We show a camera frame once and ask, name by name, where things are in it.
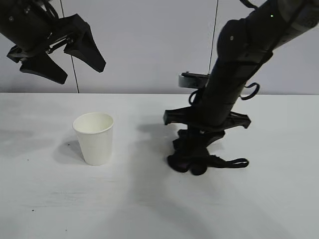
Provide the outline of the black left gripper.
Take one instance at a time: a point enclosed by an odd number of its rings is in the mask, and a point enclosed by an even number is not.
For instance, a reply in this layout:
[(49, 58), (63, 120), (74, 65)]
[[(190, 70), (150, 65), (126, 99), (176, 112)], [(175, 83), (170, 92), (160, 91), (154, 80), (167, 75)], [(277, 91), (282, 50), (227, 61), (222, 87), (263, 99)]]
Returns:
[(78, 14), (59, 18), (47, 0), (2, 0), (0, 33), (15, 44), (7, 57), (15, 63), (23, 61), (22, 73), (65, 84), (67, 73), (47, 55), (63, 44), (67, 44), (64, 53), (95, 71), (101, 73), (106, 66), (89, 24)]

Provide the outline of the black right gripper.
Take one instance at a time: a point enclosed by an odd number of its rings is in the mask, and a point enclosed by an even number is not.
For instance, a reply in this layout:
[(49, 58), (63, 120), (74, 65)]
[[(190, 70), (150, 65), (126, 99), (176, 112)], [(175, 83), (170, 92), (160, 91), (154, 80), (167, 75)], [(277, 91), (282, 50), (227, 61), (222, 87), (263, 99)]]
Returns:
[(170, 123), (188, 125), (186, 137), (188, 151), (197, 150), (200, 136), (200, 149), (206, 149), (225, 136), (224, 130), (237, 126), (249, 127), (250, 119), (247, 115), (232, 112), (239, 96), (238, 91), (232, 91), (231, 87), (220, 79), (209, 74), (180, 74), (178, 84), (182, 88), (195, 89), (192, 93), (195, 98), (192, 96), (188, 98), (188, 107), (166, 110), (163, 122), (165, 125)]

